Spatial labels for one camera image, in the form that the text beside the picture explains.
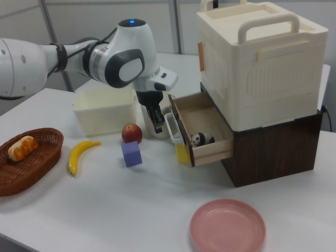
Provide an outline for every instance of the stuffed panda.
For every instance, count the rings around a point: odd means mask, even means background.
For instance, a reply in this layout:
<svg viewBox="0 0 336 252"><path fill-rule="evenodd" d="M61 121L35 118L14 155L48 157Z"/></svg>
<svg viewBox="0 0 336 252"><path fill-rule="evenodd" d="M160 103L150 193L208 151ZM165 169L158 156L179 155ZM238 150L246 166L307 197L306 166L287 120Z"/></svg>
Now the stuffed panda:
<svg viewBox="0 0 336 252"><path fill-rule="evenodd" d="M209 133L198 133L191 135L191 145L193 147L202 146L204 144L214 143L215 138Z"/></svg>

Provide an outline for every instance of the yellow banana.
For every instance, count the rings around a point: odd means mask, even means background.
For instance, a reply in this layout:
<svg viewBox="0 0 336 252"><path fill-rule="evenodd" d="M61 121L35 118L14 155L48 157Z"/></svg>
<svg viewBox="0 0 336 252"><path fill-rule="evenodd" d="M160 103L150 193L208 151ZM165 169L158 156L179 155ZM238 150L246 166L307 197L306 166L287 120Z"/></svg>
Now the yellow banana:
<svg viewBox="0 0 336 252"><path fill-rule="evenodd" d="M76 176L78 171L78 159L79 156L87 149L100 145L100 142L92 142L92 141L83 141L75 145L72 148L69 156L68 170L72 176Z"/></svg>

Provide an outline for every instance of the purple cube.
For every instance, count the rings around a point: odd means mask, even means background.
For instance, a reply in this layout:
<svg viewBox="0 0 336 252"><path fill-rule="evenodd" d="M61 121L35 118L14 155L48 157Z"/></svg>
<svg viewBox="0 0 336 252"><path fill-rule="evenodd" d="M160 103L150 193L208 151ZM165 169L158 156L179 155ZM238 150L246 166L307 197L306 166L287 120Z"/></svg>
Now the purple cube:
<svg viewBox="0 0 336 252"><path fill-rule="evenodd" d="M121 149L126 167L142 163L140 148L137 141L125 143L121 146Z"/></svg>

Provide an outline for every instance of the pink plate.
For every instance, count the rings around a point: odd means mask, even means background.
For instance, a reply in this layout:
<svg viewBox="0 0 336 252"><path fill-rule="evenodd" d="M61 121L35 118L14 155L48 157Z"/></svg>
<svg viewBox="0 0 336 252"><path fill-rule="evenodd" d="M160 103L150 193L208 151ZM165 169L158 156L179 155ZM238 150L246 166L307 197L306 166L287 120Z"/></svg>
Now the pink plate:
<svg viewBox="0 0 336 252"><path fill-rule="evenodd" d="M190 233L201 252L257 252L265 240L266 228L261 215L250 205L220 199L194 213Z"/></svg>

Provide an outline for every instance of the apple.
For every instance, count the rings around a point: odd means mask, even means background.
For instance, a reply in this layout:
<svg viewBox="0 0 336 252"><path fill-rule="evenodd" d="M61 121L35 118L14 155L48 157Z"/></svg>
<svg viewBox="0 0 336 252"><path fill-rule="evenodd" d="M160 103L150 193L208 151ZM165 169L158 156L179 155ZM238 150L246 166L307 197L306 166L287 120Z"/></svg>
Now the apple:
<svg viewBox="0 0 336 252"><path fill-rule="evenodd" d="M142 130L135 123L130 123L125 125L122 129L121 137L125 143L130 143L134 141L140 143L142 139Z"/></svg>

